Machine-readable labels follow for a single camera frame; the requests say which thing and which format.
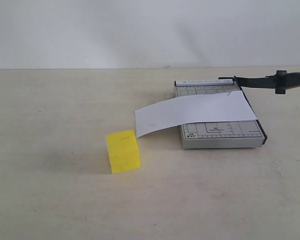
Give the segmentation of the grey paper cutter base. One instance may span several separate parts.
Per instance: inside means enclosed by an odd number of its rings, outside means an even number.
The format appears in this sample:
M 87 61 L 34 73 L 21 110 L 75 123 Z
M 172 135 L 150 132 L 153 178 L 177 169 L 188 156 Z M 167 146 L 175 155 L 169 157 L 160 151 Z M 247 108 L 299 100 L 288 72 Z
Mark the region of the grey paper cutter base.
M 231 77 L 174 82 L 174 96 L 206 95 L 241 91 Z M 179 126 L 184 149 L 259 148 L 268 136 L 258 120 L 195 122 Z

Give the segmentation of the black cutter blade arm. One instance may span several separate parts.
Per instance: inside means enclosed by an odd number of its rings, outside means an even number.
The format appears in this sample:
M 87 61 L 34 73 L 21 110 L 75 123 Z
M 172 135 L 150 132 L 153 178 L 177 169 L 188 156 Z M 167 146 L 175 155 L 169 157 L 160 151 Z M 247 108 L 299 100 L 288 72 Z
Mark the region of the black cutter blade arm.
M 300 72 L 277 70 L 274 75 L 258 78 L 234 76 L 233 80 L 241 87 L 274 89 L 275 94 L 284 95 L 286 90 L 300 87 Z

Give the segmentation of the yellow foam cube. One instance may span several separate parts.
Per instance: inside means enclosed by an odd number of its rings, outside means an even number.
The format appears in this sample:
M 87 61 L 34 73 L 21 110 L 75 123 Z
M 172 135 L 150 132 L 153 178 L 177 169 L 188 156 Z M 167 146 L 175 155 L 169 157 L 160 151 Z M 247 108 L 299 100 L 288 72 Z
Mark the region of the yellow foam cube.
M 140 168 L 140 152 L 133 129 L 108 134 L 106 143 L 112 174 Z

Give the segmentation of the white paper sheet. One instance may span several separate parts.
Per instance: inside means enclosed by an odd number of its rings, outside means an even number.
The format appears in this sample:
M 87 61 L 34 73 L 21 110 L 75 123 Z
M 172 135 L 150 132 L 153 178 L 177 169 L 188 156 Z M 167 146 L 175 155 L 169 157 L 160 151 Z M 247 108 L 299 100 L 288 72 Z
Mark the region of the white paper sheet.
M 137 138 L 183 124 L 257 119 L 241 90 L 179 96 L 140 108 L 134 114 Z

